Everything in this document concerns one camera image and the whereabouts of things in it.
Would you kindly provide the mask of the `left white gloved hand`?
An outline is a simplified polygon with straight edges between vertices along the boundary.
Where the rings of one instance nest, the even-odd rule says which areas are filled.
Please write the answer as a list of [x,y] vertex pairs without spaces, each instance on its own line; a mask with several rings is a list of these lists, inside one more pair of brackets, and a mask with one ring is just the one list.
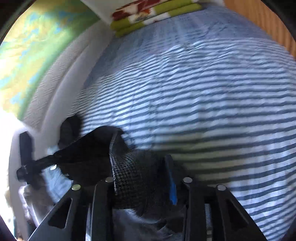
[[55,205],[51,196],[48,194],[47,185],[43,179],[38,180],[38,185],[38,189],[27,184],[21,186],[18,190],[25,217],[32,221],[35,226],[39,226]]

